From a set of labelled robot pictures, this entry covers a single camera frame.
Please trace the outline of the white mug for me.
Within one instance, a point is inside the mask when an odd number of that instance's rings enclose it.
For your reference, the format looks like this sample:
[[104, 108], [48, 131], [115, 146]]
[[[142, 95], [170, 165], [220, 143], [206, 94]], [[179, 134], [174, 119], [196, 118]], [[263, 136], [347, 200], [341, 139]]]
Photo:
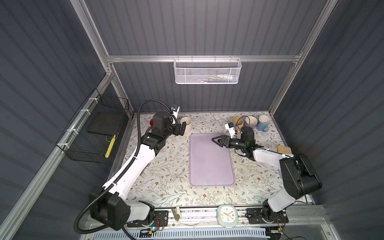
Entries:
[[189, 117], [182, 117], [180, 119], [180, 123], [183, 124], [185, 123], [186, 124], [186, 127], [185, 127], [185, 133], [189, 133], [192, 129], [192, 119], [189, 118]]

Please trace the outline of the beige ceramic teapot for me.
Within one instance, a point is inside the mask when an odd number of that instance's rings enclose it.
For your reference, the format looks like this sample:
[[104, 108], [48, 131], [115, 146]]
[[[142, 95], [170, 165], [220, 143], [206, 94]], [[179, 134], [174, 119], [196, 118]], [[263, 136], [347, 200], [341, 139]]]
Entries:
[[243, 121], [242, 117], [233, 117], [231, 122], [234, 124], [236, 134], [240, 135], [241, 129], [244, 126], [244, 121]]

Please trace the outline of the purple mug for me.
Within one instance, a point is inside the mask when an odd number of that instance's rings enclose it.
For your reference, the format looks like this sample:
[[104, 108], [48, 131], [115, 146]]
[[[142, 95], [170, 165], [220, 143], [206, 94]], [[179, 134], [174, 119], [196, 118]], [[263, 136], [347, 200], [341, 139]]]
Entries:
[[258, 119], [254, 116], [246, 116], [244, 121], [245, 127], [250, 127], [251, 129], [255, 129], [258, 124]]

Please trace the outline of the blue mug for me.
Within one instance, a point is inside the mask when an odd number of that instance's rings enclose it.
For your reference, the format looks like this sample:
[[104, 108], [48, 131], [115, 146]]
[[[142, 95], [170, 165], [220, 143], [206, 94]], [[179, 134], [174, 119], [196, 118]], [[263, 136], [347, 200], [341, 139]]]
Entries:
[[259, 116], [257, 130], [260, 132], [268, 132], [269, 124], [271, 123], [271, 118], [266, 115]]

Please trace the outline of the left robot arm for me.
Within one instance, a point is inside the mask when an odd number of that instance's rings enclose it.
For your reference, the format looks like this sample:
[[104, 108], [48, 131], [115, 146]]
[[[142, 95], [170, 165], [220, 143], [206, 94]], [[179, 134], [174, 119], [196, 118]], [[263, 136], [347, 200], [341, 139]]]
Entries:
[[[152, 124], [145, 134], [138, 129], [138, 144], [135, 152], [101, 188], [93, 188], [90, 192], [89, 204], [75, 219], [76, 233], [86, 235], [106, 228], [118, 231], [130, 222], [141, 221], [145, 225], [153, 222], [155, 218], [153, 205], [144, 201], [129, 204], [126, 203], [126, 198], [139, 175], [166, 145], [168, 137], [184, 134], [186, 123], [178, 123], [179, 111], [178, 105], [167, 107], [166, 111], [154, 114]], [[102, 223], [102, 226], [88, 230], [82, 229], [80, 221], [87, 212], [92, 219]]]

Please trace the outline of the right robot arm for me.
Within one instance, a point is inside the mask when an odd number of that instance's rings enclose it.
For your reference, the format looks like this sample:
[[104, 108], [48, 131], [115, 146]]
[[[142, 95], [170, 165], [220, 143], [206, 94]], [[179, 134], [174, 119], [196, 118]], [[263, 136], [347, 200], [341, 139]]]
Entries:
[[255, 133], [251, 127], [240, 129], [240, 138], [235, 137], [238, 126], [233, 123], [225, 125], [229, 135], [212, 138], [212, 142], [221, 148], [235, 149], [249, 160], [263, 163], [278, 169], [283, 187], [271, 198], [263, 202], [258, 213], [248, 213], [249, 219], [261, 218], [267, 224], [286, 223], [285, 210], [301, 197], [305, 197], [322, 188], [322, 182], [316, 170], [304, 154], [283, 154], [256, 144]]

